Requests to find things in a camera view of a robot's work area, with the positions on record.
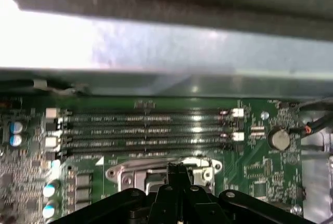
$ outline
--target black ram slot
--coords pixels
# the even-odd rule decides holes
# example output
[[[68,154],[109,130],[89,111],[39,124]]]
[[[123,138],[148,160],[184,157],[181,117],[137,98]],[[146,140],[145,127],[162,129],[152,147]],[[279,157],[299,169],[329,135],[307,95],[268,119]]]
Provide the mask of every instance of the black ram slot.
[[[101,134],[101,135],[86,135],[86,134],[77,134],[77,135],[64,135],[64,139],[70,140],[83,140],[83,139],[114,139],[114,138],[167,138],[167,137],[220,137],[221,132],[207,132],[207,133],[136,133],[136,134]]]
[[[225,142],[222,138],[159,138],[159,139],[91,139],[64,142],[62,149],[108,146],[164,145],[164,144],[206,144]]]
[[[169,114],[76,114],[73,116],[65,117],[64,121],[68,123],[75,122],[88,122],[88,123],[100,123],[100,122],[174,122],[174,121],[188,121],[188,122],[198,122],[198,121],[220,121],[224,119],[225,116],[219,115],[218,112],[214,114],[179,114],[179,113],[169,113]]]
[[[228,114],[230,109],[202,109],[202,108],[192,108],[192,109],[81,109],[81,110],[65,110],[67,115],[70,116],[84,116],[84,115],[95,115],[100,116],[101,114],[219,114],[224,112]]]
[[[91,148],[67,148],[67,155],[84,153],[110,153],[110,152],[155,152],[171,150],[202,150],[202,149],[221,149],[231,150],[231,143],[205,143],[205,144],[159,144],[159,145],[136,145],[136,146],[111,146],[111,147],[91,147]]]
[[[233,126],[236,123],[232,121],[200,121],[200,122],[189,122],[189,121],[114,121],[114,122],[70,122],[67,124],[67,129],[76,129],[80,127],[98,127],[98,126],[168,126],[168,125],[192,125],[194,127],[200,125],[220,125],[220,126]]]
[[[65,135],[117,135],[117,134],[149,134],[149,133],[205,133],[228,131],[229,128],[220,125],[167,125],[167,126],[85,126],[64,130]]]

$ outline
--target cable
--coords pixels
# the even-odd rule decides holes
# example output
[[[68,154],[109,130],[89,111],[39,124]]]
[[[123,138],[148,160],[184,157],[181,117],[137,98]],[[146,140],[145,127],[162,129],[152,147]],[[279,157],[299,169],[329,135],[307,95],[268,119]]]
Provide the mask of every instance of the cable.
[[[317,103],[323,103],[323,102],[333,103],[333,98],[328,97],[328,98],[321,98],[321,99],[316,99],[316,100],[312,100],[312,101],[307,101],[307,102],[298,104],[294,108],[290,108],[290,112],[291,112],[293,118],[301,126],[301,128],[297,129],[297,132],[299,132],[302,135],[309,136],[309,135],[312,135],[314,133],[321,131],[322,129],[324,129],[326,127],[333,126],[333,113],[328,113],[328,114],[322,116],[321,118],[317,119],[316,121],[309,122],[306,124],[304,122],[302,122],[302,120],[298,117],[298,111],[302,107],[309,106],[312,104],[317,104]]]

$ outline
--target capacitor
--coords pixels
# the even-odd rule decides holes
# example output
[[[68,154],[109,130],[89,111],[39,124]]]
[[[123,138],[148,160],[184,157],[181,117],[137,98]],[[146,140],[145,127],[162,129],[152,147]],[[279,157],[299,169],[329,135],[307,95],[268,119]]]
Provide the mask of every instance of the capacitor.
[[[269,145],[276,150],[284,151],[290,146],[289,133],[285,129],[272,129],[267,136],[267,140]]]
[[[10,132],[13,134],[20,134],[23,131],[26,131],[27,124],[25,122],[13,122],[9,125]]]
[[[9,143],[13,147],[18,147],[22,144],[23,142],[23,137],[21,135],[12,135],[9,138]]]
[[[58,210],[58,207],[59,207],[59,204],[55,200],[51,200],[51,201],[47,202],[46,206],[43,208],[42,216],[45,219],[52,218],[55,215],[56,211]]]
[[[55,194],[57,189],[60,186],[59,180],[55,179],[50,181],[45,187],[43,188],[43,196],[45,197],[51,197]]]

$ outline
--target black cable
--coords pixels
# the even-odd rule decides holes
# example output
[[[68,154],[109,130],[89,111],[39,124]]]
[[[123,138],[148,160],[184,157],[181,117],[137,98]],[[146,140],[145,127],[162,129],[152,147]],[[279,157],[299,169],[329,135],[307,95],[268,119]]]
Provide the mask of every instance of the black cable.
[[[33,87],[33,80],[8,80],[0,81],[0,90],[9,90],[17,88],[29,88]]]

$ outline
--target chip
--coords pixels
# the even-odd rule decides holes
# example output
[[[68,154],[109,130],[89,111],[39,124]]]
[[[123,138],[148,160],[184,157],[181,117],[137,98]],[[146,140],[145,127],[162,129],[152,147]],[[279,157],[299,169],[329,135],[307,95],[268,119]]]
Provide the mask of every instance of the chip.
[[[77,189],[76,202],[87,201],[90,199],[90,189]]]
[[[76,176],[76,187],[88,187],[90,185],[91,176],[89,174],[82,174]]]
[[[38,209],[38,202],[36,199],[30,199],[26,202],[25,206],[29,212],[33,212]]]
[[[79,203],[76,203],[75,210],[79,210],[79,209],[87,207],[89,205],[90,205],[90,202],[79,202]]]
[[[41,162],[38,160],[33,160],[31,161],[31,166],[32,167],[39,167],[41,165]]]
[[[12,174],[10,174],[10,173],[2,174],[2,176],[1,176],[1,185],[3,187],[9,186],[10,184],[12,184],[12,182],[13,182]]]
[[[255,182],[253,184],[253,196],[254,197],[267,196],[266,182]]]

